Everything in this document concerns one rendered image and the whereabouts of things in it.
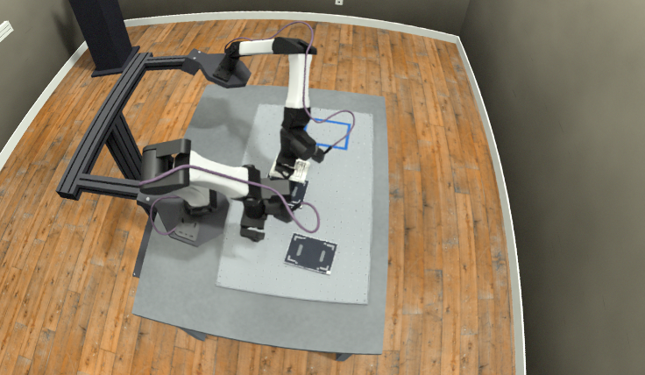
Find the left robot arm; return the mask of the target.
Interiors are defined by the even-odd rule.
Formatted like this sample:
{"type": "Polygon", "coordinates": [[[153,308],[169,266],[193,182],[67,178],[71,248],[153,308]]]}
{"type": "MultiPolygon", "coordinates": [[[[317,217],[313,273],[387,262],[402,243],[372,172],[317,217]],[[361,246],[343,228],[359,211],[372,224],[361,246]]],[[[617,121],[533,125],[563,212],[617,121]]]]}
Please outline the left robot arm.
{"type": "Polygon", "coordinates": [[[316,142],[304,131],[310,121],[304,106],[304,98],[309,114],[311,113],[308,100],[309,66],[312,55],[317,55],[317,49],[311,46],[311,52],[309,51],[307,57],[308,46],[309,44],[301,39],[282,37],[260,41],[234,41],[224,50],[225,56],[212,75],[227,82],[241,56],[256,54],[288,55],[289,83],[286,107],[283,109],[283,121],[280,125],[282,127],[280,129],[280,144],[285,148],[289,148],[302,162],[311,158],[314,162],[320,164],[324,161],[324,154],[322,155],[322,160],[312,157],[315,152],[316,142]]]}

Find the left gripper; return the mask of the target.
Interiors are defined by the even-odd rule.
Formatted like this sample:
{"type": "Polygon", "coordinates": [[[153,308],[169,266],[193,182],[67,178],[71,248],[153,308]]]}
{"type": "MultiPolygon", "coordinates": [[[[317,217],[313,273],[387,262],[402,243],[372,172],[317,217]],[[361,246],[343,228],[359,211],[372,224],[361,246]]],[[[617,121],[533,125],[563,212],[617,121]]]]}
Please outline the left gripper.
{"type": "MultiPolygon", "coordinates": [[[[318,159],[322,160],[323,150],[318,147],[319,146],[317,145],[315,146],[315,152],[312,157],[317,157],[318,159]]],[[[280,145],[280,152],[276,159],[274,171],[279,173],[284,180],[288,180],[294,174],[294,169],[289,167],[294,167],[296,160],[298,160],[298,158],[292,152],[290,152],[289,148],[285,148],[282,145],[280,145]],[[282,166],[282,165],[287,165],[287,166],[282,166]],[[286,177],[284,173],[287,173],[288,176],[286,177]]]]}

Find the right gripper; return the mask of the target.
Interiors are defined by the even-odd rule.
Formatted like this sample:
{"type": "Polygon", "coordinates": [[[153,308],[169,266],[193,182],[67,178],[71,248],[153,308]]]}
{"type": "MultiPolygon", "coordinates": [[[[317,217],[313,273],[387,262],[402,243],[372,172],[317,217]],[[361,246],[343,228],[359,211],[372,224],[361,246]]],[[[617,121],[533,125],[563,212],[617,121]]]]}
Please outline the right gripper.
{"type": "Polygon", "coordinates": [[[264,240],[265,232],[248,230],[248,228],[251,227],[257,228],[257,230],[263,230],[268,215],[281,216],[287,220],[290,219],[290,215],[283,203],[268,204],[268,201],[264,200],[260,206],[254,209],[244,206],[240,222],[240,236],[248,238],[254,243],[258,243],[260,240],[264,240]]]}

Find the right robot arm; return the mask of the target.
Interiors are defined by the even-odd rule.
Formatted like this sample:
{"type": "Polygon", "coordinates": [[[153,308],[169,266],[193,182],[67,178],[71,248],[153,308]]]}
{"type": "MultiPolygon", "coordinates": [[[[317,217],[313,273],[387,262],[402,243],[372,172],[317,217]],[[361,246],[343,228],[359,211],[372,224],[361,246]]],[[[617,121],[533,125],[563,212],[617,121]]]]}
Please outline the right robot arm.
{"type": "Polygon", "coordinates": [[[139,191],[145,195],[172,193],[183,198],[174,233],[190,241],[197,239],[202,216],[217,211],[216,191],[251,209],[260,206],[264,199],[268,199],[268,204],[283,203],[274,192],[243,180],[273,188],[280,192],[286,203],[292,202],[291,180],[260,178],[260,170],[251,164],[231,167],[205,159],[191,151],[189,139],[180,138],[143,147],[139,191]],[[171,156],[176,153],[179,154],[175,158],[171,156]],[[178,166],[188,166],[188,169],[168,172],[178,166]]]}

